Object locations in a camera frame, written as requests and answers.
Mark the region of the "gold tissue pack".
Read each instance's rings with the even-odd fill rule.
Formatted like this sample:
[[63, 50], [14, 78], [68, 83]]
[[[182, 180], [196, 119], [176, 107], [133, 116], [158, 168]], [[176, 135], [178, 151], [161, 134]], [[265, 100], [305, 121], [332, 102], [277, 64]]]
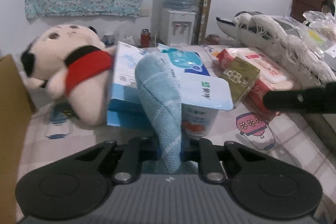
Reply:
[[260, 69], [248, 61], [235, 57], [220, 74], [228, 82], [231, 97], [236, 107], [254, 87], [260, 76]]

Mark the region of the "light blue checked towel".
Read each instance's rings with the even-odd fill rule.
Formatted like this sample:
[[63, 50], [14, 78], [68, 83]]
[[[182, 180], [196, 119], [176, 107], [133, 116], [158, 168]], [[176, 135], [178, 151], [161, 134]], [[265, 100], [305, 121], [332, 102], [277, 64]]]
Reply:
[[164, 54], [145, 55], [135, 67], [135, 80], [139, 100], [159, 140], [161, 159], [156, 170], [176, 173], [182, 165], [182, 99]]

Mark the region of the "white blue yogurt cup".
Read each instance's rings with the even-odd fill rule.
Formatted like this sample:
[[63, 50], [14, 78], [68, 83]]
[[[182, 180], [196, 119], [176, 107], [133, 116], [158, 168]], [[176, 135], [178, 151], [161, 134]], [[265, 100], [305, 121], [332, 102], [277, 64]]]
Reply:
[[182, 128], [192, 137], [210, 133], [219, 111], [234, 108], [230, 86], [218, 77], [184, 73], [178, 79], [182, 100]]

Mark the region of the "white fringed blanket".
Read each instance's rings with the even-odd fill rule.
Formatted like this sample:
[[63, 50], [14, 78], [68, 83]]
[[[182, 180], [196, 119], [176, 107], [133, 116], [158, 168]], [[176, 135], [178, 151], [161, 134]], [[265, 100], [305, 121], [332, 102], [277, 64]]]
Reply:
[[313, 44], [301, 23], [294, 26], [269, 15], [241, 12], [233, 24], [238, 40], [258, 48], [298, 80], [312, 80], [318, 85], [335, 81], [335, 62]]

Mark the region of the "pink red wet wipes pack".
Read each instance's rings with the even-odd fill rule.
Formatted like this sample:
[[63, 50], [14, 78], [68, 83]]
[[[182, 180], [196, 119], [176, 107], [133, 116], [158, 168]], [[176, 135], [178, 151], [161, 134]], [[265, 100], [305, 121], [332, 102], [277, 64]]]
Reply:
[[234, 60], [239, 57], [248, 61], [260, 70], [259, 78], [254, 87], [247, 94], [249, 103], [258, 112], [272, 120], [280, 113], [268, 110], [263, 104], [263, 97], [269, 91], [298, 89], [301, 85], [298, 81], [280, 65], [275, 63], [257, 48], [225, 48], [218, 55], [219, 67], [224, 70]]

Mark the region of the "plastic bags pile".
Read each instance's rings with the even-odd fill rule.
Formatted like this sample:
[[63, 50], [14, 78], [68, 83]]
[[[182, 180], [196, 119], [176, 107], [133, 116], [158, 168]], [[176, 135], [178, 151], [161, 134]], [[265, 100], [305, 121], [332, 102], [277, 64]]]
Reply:
[[309, 30], [318, 36], [316, 45], [319, 54], [335, 71], [335, 17], [331, 12], [325, 14], [319, 11], [306, 11], [303, 17], [309, 24]]

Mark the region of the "brown cardboard box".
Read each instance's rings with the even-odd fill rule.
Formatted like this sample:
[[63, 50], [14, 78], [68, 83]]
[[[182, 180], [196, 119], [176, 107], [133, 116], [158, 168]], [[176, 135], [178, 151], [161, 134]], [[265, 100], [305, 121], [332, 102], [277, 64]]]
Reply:
[[15, 186], [35, 106], [11, 55], [1, 57], [1, 223], [16, 223]]

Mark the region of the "cream plush doll red bib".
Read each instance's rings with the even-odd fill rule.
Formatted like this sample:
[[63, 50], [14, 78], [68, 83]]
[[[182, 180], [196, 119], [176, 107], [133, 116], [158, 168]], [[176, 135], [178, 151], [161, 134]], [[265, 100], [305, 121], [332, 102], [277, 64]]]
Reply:
[[63, 24], [46, 30], [21, 54], [29, 89], [65, 98], [89, 126], [106, 121], [108, 86], [116, 46], [107, 47], [93, 27]]

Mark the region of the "flat cardboard behind dispenser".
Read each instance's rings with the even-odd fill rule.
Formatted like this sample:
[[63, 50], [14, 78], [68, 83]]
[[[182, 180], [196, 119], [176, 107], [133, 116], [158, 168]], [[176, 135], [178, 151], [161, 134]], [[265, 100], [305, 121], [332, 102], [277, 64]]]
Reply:
[[205, 36], [209, 20], [212, 0], [197, 0], [197, 10], [194, 24], [192, 43], [199, 44]]

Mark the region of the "white water dispenser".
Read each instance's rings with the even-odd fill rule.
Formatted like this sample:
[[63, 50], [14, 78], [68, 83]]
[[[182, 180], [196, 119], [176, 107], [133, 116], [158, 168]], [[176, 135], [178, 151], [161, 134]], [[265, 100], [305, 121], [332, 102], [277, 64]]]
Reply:
[[167, 46], [190, 46], [193, 38], [195, 12], [161, 9], [159, 39]]

